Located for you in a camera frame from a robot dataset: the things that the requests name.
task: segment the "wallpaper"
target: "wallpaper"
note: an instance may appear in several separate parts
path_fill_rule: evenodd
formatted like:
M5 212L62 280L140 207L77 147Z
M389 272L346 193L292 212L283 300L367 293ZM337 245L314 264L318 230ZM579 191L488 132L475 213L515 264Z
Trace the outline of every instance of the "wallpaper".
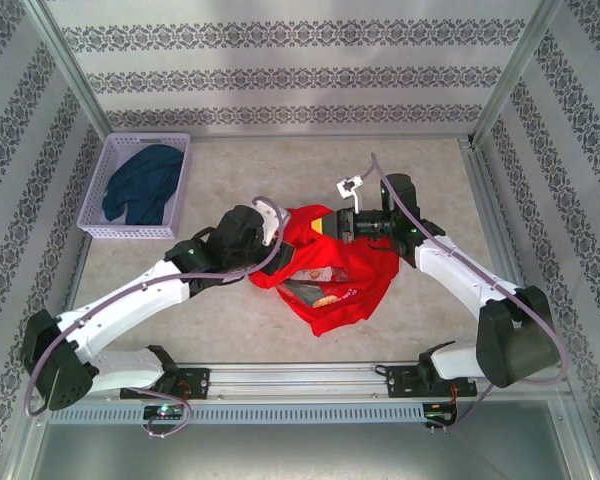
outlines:
M548 292L600 466L600 0L561 5L483 156L525 281Z
M63 310L99 148L20 3L0 0L0 468L22 414L25 321L43 307Z
M117 130L468 134L538 1L48 0Z

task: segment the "beige floor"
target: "beige floor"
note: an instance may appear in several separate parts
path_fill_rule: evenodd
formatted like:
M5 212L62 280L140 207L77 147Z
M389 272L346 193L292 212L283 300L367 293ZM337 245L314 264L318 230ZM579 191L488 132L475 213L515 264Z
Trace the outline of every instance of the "beige floor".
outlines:
M281 206L348 204L335 183L363 173L375 152L387 173L408 173L422 215L488 268L491 260L457 142L298 141L196 143L179 239L215 226L235 204L267 195ZM365 208L379 208L379 180L362 187ZM174 242L94 239L76 306L123 285L161 258ZM133 328L108 348L163 345L178 362L337 362L416 359L447 340L474 340L476 322L434 280L401 262L368 321L320 338L275 291L248 281L210 289Z

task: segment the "enclosure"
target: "enclosure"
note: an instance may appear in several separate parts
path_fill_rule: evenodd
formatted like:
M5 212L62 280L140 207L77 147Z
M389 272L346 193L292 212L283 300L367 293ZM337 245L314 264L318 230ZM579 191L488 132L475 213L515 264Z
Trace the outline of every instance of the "enclosure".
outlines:
M114 132L190 136L176 239L77 228ZM368 320L320 337L248 281L118 337L210 370L176 437L117 390L24 415L34 313L101 298L255 196L351 206L336 184L372 153L462 251L545 292L567 379L495 388L431 436L449 398L392 398L374 370L474 342L476 319L401 262ZM359 192L380 208L377 175ZM600 0L0 0L0 479L452 475L600 478Z

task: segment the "plastic basket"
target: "plastic basket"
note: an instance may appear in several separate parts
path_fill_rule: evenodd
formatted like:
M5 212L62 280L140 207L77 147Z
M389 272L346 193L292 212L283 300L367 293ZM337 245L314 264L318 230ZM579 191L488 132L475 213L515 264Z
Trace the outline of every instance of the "plastic basket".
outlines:
M186 133L112 133L104 143L93 179L78 217L78 228L95 238L174 239L182 212L187 173L191 164L190 137ZM163 144L184 152L178 188L164 207L162 225L125 225L125 215L109 222L102 210L102 200L109 179L132 156L149 145Z

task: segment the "laundry basket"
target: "laundry basket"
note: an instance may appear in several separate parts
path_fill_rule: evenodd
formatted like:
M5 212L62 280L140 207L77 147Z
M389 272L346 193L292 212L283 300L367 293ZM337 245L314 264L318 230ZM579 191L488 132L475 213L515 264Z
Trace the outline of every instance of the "laundry basket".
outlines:
M180 213L191 163L191 139L186 133L112 133L107 137L93 179L78 217L78 228L95 238L174 239L178 234ZM125 225L126 213L112 222L104 216L102 200L111 176L131 157L149 145L169 145L184 152L178 188L164 207L162 225Z

